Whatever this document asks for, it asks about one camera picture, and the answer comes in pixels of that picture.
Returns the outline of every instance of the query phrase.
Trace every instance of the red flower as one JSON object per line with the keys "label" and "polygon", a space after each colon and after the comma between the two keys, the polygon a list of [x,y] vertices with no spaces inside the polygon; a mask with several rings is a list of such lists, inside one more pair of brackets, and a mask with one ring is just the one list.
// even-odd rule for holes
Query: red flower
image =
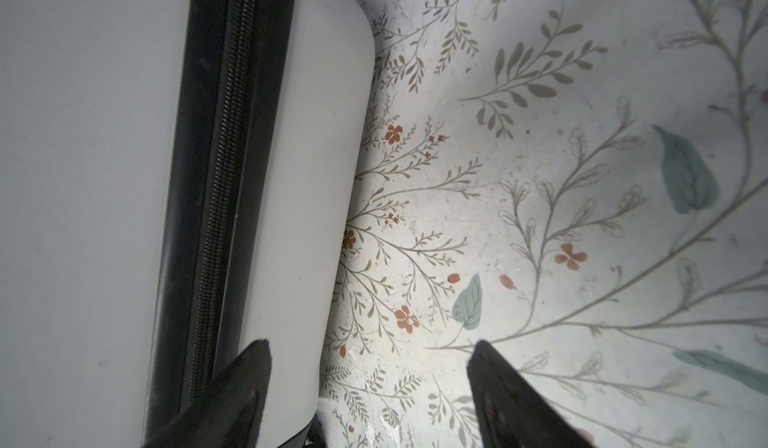
{"label": "red flower", "polygon": [[390,125],[384,138],[389,140],[390,145],[394,145],[400,141],[400,133],[402,133],[402,127],[400,125],[397,127]]}
{"label": "red flower", "polygon": [[395,216],[394,213],[389,213],[387,215],[387,217],[389,218],[389,220],[384,220],[384,224],[387,224],[390,221],[392,221],[392,223],[399,223],[400,222],[400,217],[399,216]]}
{"label": "red flower", "polygon": [[570,243],[563,243],[560,245],[560,248],[562,248],[563,251],[565,251],[565,254],[558,254],[554,257],[555,263],[565,263],[568,262],[567,266],[570,270],[578,270],[578,263],[583,263],[587,261],[587,254],[586,253],[574,253],[574,246]]}
{"label": "red flower", "polygon": [[413,316],[408,307],[403,305],[400,310],[395,311],[395,318],[397,318],[397,326],[403,328],[408,334],[413,333],[413,328],[418,328],[418,319]]}
{"label": "red flower", "polygon": [[344,241],[341,242],[341,248],[352,248],[354,246],[355,242],[357,242],[357,238],[355,238],[355,232],[352,230],[344,231]]}

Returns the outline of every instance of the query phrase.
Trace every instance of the zipper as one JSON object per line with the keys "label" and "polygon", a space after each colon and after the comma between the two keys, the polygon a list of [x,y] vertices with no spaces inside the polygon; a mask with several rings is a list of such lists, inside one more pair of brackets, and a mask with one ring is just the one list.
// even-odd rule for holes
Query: zipper
{"label": "zipper", "polygon": [[240,191],[247,122],[244,120],[256,0],[232,0],[224,48],[224,78],[212,154],[207,213],[200,242],[197,293],[191,314],[188,375],[182,407],[190,405],[209,385],[214,369],[216,339],[229,267],[232,230]]}

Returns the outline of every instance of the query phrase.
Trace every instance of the black zipper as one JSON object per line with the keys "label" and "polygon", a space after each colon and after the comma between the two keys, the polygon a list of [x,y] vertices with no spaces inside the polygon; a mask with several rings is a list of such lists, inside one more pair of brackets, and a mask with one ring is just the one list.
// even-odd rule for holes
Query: black zipper
{"label": "black zipper", "polygon": [[244,141],[244,119],[256,0],[231,0],[224,48],[223,96],[219,125],[214,133],[214,153],[204,208],[204,230],[200,242],[197,299],[191,313],[190,348],[187,353],[188,406],[205,390],[213,376],[216,339],[226,272],[229,266],[232,230],[240,190]]}
{"label": "black zipper", "polygon": [[294,0],[190,0],[144,439],[240,352]]}

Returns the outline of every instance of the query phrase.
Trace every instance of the floor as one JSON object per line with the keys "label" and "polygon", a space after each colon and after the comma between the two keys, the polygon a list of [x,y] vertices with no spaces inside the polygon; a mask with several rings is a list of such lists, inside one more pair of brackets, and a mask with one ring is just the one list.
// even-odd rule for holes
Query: floor
{"label": "floor", "polygon": [[357,1],[329,446],[481,446],[480,339],[595,446],[764,446],[768,0]]}

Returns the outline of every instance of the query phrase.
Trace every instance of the suitcase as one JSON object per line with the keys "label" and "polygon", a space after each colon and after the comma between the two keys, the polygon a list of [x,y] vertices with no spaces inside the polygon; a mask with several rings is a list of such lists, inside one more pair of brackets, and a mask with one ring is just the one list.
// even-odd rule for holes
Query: suitcase
{"label": "suitcase", "polygon": [[0,436],[140,446],[270,343],[302,446],[373,70],[354,0],[0,0]]}

